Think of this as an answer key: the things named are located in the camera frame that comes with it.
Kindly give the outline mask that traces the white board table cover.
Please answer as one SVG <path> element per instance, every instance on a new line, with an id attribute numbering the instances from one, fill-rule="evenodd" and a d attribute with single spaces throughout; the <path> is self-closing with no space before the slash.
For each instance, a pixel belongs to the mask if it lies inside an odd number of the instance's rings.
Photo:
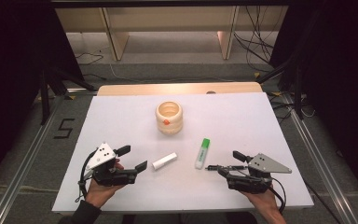
<path id="1" fill-rule="evenodd" d="M 88 155 L 101 143 L 112 148 L 131 146 L 121 163 L 133 168 L 153 163 L 173 152 L 177 159 L 158 170 L 153 166 L 136 181 L 120 189 L 104 206 L 113 213 L 175 213 L 235 211 L 251 208 L 250 202 L 208 165 L 236 165 L 232 152 L 255 156 L 263 153 L 289 167 L 277 174 L 274 189 L 286 196 L 289 209 L 313 205 L 281 127 L 263 92 L 174 95 L 184 110 L 183 129 L 174 135 L 158 130 L 155 110 L 167 95 L 96 96 L 62 181 L 53 210 L 71 213 L 78 207 L 78 180 Z M 195 168 L 202 140 L 210 140 L 205 162 Z"/>

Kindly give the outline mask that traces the cream ribbed pen holder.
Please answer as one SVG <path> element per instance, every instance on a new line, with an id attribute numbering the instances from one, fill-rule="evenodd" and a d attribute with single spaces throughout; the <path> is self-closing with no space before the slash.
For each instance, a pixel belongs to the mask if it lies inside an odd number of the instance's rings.
<path id="1" fill-rule="evenodd" d="M 174 101 L 159 104 L 155 116 L 158 130 L 164 134 L 177 134 L 183 128 L 183 108 Z"/>

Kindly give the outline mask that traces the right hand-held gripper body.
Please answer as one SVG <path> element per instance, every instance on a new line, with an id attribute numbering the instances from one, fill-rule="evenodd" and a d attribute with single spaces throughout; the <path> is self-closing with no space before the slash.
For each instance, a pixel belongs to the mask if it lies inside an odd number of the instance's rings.
<path id="1" fill-rule="evenodd" d="M 292 170 L 273 160 L 263 153 L 259 153 L 247 163 L 246 175 L 234 175 L 231 171 L 239 171 L 234 166 L 229 166 L 229 170 L 218 170 L 218 174 L 224 177 L 230 189 L 249 192 L 253 194 L 264 193 L 272 184 L 271 173 L 291 174 Z"/>

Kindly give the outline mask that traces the black curtain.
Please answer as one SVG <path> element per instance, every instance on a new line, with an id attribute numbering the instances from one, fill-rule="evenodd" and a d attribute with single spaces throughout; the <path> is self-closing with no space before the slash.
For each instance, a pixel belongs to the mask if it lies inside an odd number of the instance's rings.
<path id="1" fill-rule="evenodd" d="M 51 0 L 0 0 L 0 163 L 50 67 L 83 78 Z"/>
<path id="2" fill-rule="evenodd" d="M 301 89 L 358 179 L 358 0 L 294 0 L 270 63 L 289 59 L 312 16 L 320 17 L 301 50 Z"/>

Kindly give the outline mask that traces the aluminium floor rail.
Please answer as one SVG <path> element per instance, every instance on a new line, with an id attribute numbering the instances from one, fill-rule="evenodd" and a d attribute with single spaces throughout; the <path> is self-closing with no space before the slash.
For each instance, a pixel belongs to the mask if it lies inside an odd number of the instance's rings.
<path id="1" fill-rule="evenodd" d="M 52 100 L 51 113 L 48 116 L 47 120 L 38 126 L 37 132 L 35 133 L 31 145 L 27 148 L 26 153 L 24 154 L 21 163 L 16 170 L 16 173 L 10 179 L 10 182 L 5 187 L 0 187 L 0 224 L 5 222 L 7 214 L 9 213 L 15 199 L 18 196 L 18 193 L 21 190 L 21 186 L 28 175 L 34 160 L 42 147 L 48 131 L 51 127 L 51 124 L 55 118 L 57 110 L 60 108 L 62 102 L 64 101 L 63 96 L 56 96 Z"/>
<path id="2" fill-rule="evenodd" d="M 300 118 L 295 110 L 292 110 L 291 114 L 292 120 L 296 125 L 296 129 L 299 132 L 306 149 L 309 152 L 310 157 L 341 217 L 342 224 L 358 224 L 358 218 L 355 215 L 350 202 L 334 178 L 331 169 L 316 145 L 306 123 Z"/>

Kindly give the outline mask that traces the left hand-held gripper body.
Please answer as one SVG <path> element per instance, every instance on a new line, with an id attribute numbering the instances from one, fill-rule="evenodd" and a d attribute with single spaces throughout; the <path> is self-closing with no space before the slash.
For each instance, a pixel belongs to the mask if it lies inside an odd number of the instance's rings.
<path id="1" fill-rule="evenodd" d="M 118 169 L 117 158 L 115 149 L 107 143 L 101 143 L 86 161 L 85 177 L 92 177 L 99 185 L 106 187 L 134 184 L 137 171 Z"/>

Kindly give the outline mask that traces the black metal stand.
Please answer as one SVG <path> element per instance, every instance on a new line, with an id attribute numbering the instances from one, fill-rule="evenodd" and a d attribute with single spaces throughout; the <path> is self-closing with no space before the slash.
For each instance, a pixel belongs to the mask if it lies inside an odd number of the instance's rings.
<path id="1" fill-rule="evenodd" d="M 256 82 L 262 84 L 270 79 L 275 78 L 277 75 L 281 75 L 278 82 L 278 88 L 280 91 L 292 91 L 295 94 L 294 109 L 300 119 L 303 119 L 301 112 L 301 87 L 302 87 L 302 69 L 295 60 L 289 59 L 285 63 L 282 63 L 272 71 L 267 72 L 264 76 L 258 77 Z"/>

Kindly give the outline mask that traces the beige wooden desk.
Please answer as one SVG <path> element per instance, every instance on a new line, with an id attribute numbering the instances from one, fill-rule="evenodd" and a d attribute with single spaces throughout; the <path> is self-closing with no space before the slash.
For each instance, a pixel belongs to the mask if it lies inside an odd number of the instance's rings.
<path id="1" fill-rule="evenodd" d="M 214 31 L 222 58 L 230 57 L 236 31 L 278 31 L 287 6 L 250 7 L 86 7 L 58 8 L 56 13 L 66 33 L 104 33 L 119 61 L 130 32 Z"/>

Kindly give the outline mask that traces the green highlighter pen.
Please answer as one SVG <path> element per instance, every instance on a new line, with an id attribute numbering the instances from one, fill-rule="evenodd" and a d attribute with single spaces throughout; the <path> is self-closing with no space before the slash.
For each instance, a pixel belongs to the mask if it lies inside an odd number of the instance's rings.
<path id="1" fill-rule="evenodd" d="M 200 150 L 199 150 L 199 154 L 197 156 L 197 159 L 195 161 L 195 168 L 196 169 L 201 169 L 203 167 L 203 164 L 205 162 L 205 158 L 209 149 L 209 145 L 210 145 L 210 140 L 208 138 L 204 138 L 202 140 L 201 146 L 200 146 Z"/>

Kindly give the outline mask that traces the person's left hand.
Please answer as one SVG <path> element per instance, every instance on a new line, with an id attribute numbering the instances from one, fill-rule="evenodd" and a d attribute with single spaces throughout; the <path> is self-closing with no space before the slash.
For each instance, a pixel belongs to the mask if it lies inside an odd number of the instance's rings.
<path id="1" fill-rule="evenodd" d="M 94 207 L 101 208 L 122 188 L 124 188 L 124 185 L 111 187 L 102 186 L 92 179 L 89 184 L 89 191 L 85 201 L 92 204 Z"/>

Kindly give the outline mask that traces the black tripod stand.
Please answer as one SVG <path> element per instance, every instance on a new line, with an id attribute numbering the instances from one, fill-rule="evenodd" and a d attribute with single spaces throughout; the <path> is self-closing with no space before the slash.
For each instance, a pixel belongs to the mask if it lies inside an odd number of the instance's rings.
<path id="1" fill-rule="evenodd" d="M 63 84 L 65 80 L 69 80 L 88 91 L 96 90 L 96 88 L 87 83 L 83 77 L 75 77 L 58 67 L 48 67 L 43 70 L 39 76 L 40 96 L 42 102 L 42 125 L 48 121 L 50 116 L 48 88 L 51 88 L 56 95 L 64 96 L 68 92 L 68 89 Z"/>

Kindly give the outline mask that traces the person's right hand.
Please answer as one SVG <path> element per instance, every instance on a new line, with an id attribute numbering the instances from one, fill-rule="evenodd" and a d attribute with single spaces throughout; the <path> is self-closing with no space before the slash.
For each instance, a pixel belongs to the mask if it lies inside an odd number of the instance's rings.
<path id="1" fill-rule="evenodd" d="M 248 198 L 265 219 L 277 219 L 281 215 L 276 204 L 275 195 L 271 190 L 268 189 L 266 192 L 258 194 L 242 191 L 241 194 Z"/>

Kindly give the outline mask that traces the black overhead frame bar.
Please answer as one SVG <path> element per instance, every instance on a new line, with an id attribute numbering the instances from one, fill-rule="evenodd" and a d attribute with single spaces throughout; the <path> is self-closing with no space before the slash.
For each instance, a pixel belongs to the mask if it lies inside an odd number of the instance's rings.
<path id="1" fill-rule="evenodd" d="M 296 0 L 49 0 L 54 7 L 290 6 Z"/>

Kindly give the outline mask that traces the white eraser stick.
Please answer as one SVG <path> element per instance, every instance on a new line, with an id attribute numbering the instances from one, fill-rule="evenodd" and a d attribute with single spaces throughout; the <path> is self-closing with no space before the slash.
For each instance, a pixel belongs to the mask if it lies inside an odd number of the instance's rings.
<path id="1" fill-rule="evenodd" d="M 153 168 L 155 171 L 162 168 L 163 166 L 167 165 L 168 163 L 175 161 L 177 159 L 177 154 L 175 152 L 157 160 L 152 163 Z"/>

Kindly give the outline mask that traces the wooden table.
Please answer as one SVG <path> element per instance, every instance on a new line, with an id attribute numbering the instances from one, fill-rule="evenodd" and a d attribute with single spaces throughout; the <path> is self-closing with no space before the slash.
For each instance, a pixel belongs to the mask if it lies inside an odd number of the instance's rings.
<path id="1" fill-rule="evenodd" d="M 172 84 L 134 84 L 104 85 L 98 96 L 119 95 L 172 95 L 172 94 L 211 94 L 261 92 L 256 82 L 211 82 L 211 83 L 172 83 Z"/>

